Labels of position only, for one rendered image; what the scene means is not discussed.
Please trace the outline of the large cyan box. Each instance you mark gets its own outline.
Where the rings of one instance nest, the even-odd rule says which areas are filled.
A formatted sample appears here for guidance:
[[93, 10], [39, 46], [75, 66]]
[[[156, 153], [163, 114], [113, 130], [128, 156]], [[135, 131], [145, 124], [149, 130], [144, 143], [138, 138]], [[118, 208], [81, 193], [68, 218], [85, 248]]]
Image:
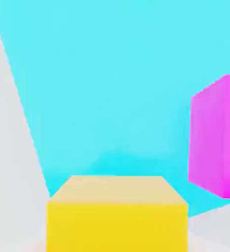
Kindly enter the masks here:
[[230, 0], [0, 0], [0, 36], [50, 194], [72, 175], [161, 175], [189, 216], [191, 97], [230, 74]]

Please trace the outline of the small yellow cube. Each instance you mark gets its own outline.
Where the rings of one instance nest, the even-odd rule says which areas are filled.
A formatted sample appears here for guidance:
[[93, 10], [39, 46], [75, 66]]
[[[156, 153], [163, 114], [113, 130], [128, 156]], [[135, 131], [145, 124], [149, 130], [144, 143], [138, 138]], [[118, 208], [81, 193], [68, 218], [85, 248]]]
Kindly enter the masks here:
[[188, 205], [161, 176], [72, 176], [46, 232], [46, 252], [188, 252]]

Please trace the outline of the small magenta cube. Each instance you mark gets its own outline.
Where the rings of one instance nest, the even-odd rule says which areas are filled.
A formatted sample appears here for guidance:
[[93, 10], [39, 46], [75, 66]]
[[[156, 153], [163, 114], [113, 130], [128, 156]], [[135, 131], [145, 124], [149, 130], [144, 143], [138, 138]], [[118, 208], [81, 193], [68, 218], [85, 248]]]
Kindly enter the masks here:
[[188, 180], [230, 199], [230, 74], [191, 99]]

